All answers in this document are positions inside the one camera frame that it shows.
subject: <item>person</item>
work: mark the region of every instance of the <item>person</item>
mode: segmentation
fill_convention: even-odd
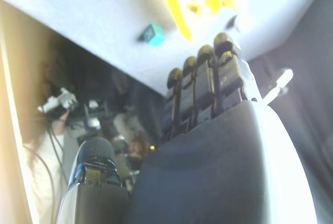
[[[68,114],[69,112],[66,112],[58,120],[53,121],[50,132],[45,131],[38,140],[24,145],[25,148],[23,150],[27,162],[34,205],[40,224],[54,223],[62,198],[63,192],[61,188],[64,188],[62,187],[64,181],[62,181],[60,164],[55,150],[59,159],[62,160],[66,129],[65,123]],[[52,182],[45,165],[50,172]]]

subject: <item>teal cube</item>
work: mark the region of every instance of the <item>teal cube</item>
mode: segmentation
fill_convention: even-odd
[[[159,46],[164,40],[164,32],[161,27],[150,24],[143,33],[143,39],[152,46]]]

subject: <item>robotic hand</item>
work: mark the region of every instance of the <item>robotic hand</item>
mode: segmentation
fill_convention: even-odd
[[[172,70],[168,89],[163,144],[142,165],[130,202],[111,149],[88,141],[58,223],[69,223],[63,211],[79,224],[317,223],[292,141],[228,35]]]

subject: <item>robotic arm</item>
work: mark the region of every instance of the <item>robotic arm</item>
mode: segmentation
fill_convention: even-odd
[[[227,34],[172,70],[168,89],[163,144],[145,160],[131,200],[106,179],[116,174],[106,148],[80,158],[101,150],[91,140],[79,150],[85,165],[75,165],[58,223],[68,223],[63,211],[79,224],[317,223],[292,141]]]

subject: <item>green object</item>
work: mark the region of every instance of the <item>green object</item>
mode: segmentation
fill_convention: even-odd
[[[164,32],[161,27],[155,24],[150,24],[143,33],[143,39],[152,46],[159,46],[164,42]]]

